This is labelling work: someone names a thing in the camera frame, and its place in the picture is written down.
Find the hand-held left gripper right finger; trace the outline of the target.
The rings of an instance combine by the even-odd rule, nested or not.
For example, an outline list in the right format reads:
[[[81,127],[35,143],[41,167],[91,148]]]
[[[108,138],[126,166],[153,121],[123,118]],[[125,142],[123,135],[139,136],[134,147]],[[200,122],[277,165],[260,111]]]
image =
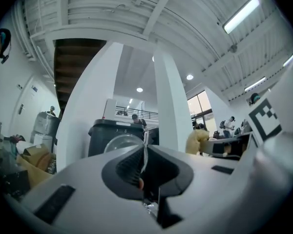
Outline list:
[[[158,188],[157,219],[146,230],[257,230],[251,171],[257,151],[250,144],[239,161],[203,157],[149,145],[149,153],[178,168],[177,177]]]

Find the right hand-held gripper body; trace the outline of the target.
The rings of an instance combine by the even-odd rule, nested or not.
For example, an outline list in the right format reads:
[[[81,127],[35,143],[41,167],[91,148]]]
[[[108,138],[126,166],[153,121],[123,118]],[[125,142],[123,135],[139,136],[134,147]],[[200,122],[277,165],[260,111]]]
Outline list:
[[[276,205],[293,190],[293,64],[247,117],[259,146],[239,200]]]

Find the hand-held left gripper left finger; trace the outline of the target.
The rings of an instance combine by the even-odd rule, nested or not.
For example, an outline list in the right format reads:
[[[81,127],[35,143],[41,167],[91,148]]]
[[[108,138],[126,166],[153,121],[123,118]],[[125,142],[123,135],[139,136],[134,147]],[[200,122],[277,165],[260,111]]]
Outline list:
[[[81,159],[32,189],[22,209],[38,228],[147,228],[143,162],[143,146]]]

